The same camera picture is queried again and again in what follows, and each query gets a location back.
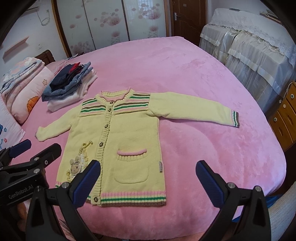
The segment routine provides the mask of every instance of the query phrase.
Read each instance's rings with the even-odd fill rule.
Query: metal screw
[[[68,183],[68,182],[64,182],[64,183],[62,183],[62,188],[67,188],[67,187],[69,187],[70,186],[70,183]]]
[[[262,188],[259,187],[259,186],[255,186],[255,190],[256,190],[257,192],[261,192],[261,191],[262,191]]]
[[[234,183],[227,183],[227,186],[229,187],[229,188],[235,188],[235,184]]]

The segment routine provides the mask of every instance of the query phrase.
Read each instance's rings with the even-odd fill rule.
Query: pink bedspread
[[[218,60],[181,37],[119,43],[84,54],[70,63],[90,61],[98,79],[86,98],[128,87],[136,91],[173,91],[218,101],[239,112],[240,128],[209,122],[160,119],[160,142],[165,168],[167,205],[163,207],[97,207],[78,211],[89,228],[124,239],[169,239],[204,232],[218,213],[195,175],[195,165],[206,160],[226,182],[242,188],[260,185],[269,194],[286,174],[284,153],[259,106]],[[73,106],[50,113],[46,102],[36,104],[23,128],[32,148],[13,163],[28,161],[53,143],[63,149],[68,132],[45,142],[34,137]],[[55,185],[61,158],[46,168]]]

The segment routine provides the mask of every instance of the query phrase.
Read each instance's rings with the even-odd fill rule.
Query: knitted sweater
[[[101,175],[88,200],[102,207],[166,204],[159,117],[212,121],[239,127],[238,113],[211,100],[178,94],[101,92],[47,127],[39,141],[70,130],[57,186],[71,181],[95,159]]]

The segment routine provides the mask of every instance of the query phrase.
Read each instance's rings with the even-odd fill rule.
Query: sliding wardrobe door
[[[163,0],[123,0],[130,40],[166,37]]]
[[[128,41],[121,0],[84,0],[96,49]]]
[[[63,31],[72,55],[95,50],[82,0],[57,0]]]

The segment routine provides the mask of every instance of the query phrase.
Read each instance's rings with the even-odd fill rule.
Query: cardigan collar
[[[122,90],[122,91],[115,91],[115,92],[100,92],[99,94],[96,95],[96,99],[100,101],[101,103],[107,104],[108,102],[125,102],[128,100],[133,94],[134,90],[131,88],[128,88],[127,90]]]

